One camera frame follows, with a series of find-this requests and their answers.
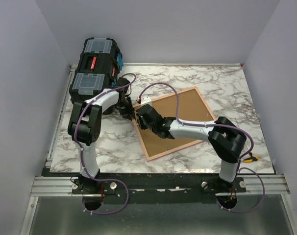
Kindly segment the pink picture frame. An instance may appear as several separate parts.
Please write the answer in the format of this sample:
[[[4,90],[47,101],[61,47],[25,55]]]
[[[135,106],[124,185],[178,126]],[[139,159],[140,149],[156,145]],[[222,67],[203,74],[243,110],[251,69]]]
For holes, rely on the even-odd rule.
[[[175,134],[174,139],[163,139],[150,129],[143,130],[140,128],[138,118],[136,117],[133,120],[148,162],[202,141],[208,141],[208,132],[213,129],[209,125],[213,124],[216,118],[197,87],[158,98],[151,98],[148,94],[142,94],[140,95],[140,103],[133,107],[137,112],[145,104],[154,108],[163,118],[178,116],[180,120],[171,121],[173,127],[170,132]]]

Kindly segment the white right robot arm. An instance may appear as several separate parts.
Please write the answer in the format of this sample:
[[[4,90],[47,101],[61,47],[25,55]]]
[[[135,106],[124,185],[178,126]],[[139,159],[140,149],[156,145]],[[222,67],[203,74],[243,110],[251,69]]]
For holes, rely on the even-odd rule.
[[[248,137],[247,132],[236,127],[226,117],[205,122],[163,117],[149,104],[141,106],[136,115],[141,129],[149,129],[160,138],[188,138],[209,142],[221,159],[218,188],[224,192],[234,188],[240,154]]]

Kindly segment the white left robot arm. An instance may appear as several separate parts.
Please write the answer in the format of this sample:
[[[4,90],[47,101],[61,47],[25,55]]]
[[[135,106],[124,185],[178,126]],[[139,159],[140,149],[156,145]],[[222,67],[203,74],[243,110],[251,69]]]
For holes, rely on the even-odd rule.
[[[126,73],[107,88],[101,88],[84,98],[74,99],[68,134],[78,149],[79,174],[86,178],[83,187],[89,193],[96,193],[100,189],[100,181],[96,178],[99,174],[99,166],[96,160],[95,143],[100,135],[102,115],[108,115],[113,109],[117,109],[122,118],[135,119],[130,98],[132,83],[135,80],[135,74]]]

